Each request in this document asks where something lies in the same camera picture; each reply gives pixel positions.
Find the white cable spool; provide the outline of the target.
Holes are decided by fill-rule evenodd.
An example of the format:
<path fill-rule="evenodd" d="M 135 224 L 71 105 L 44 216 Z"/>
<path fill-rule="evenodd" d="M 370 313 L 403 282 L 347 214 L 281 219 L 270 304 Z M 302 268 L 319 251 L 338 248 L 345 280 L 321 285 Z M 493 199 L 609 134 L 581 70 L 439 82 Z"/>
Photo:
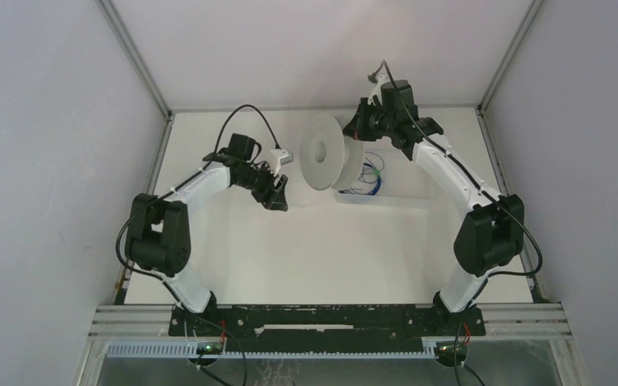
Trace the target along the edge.
<path fill-rule="evenodd" d="M 338 120 L 322 113 L 303 131 L 299 165 L 305 182 L 317 191 L 350 188 L 359 177 L 364 144 L 343 134 Z"/>

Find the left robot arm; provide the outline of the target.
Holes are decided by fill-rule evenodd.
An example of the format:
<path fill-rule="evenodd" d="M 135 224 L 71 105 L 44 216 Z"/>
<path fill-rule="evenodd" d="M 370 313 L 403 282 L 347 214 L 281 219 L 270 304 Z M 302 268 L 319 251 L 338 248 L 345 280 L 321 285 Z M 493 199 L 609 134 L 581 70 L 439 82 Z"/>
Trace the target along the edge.
<path fill-rule="evenodd" d="M 233 134 L 226 147 L 207 154 L 201 167 L 177 187 L 161 196 L 135 196 L 130 218 L 118 235 L 125 243 L 118 256 L 133 262 L 134 272 L 160 281 L 177 305 L 190 312 L 188 325 L 200 335 L 213 333 L 220 315 L 210 308 L 213 292 L 189 265 L 192 215 L 230 187 L 249 191 L 266 210 L 288 209 L 288 178 L 281 169 L 293 161 L 293 154 L 275 146 L 270 160 L 255 162 L 253 152 L 260 147 L 253 138 Z"/>

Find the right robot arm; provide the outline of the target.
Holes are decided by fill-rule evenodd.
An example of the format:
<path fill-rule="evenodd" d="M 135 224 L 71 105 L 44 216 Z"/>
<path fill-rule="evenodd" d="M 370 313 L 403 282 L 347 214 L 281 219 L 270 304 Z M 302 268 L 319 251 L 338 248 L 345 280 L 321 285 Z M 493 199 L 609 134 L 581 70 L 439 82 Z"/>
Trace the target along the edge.
<path fill-rule="evenodd" d="M 434 327 L 445 335 L 464 325 L 468 309 L 486 286 L 524 247 L 524 204 L 502 195 L 465 166 L 431 117 L 420 117 L 406 80 L 371 76 L 373 91 L 360 99 L 344 134 L 361 142 L 388 138 L 443 189 L 462 217 L 454 240 L 457 267 L 435 295 Z"/>

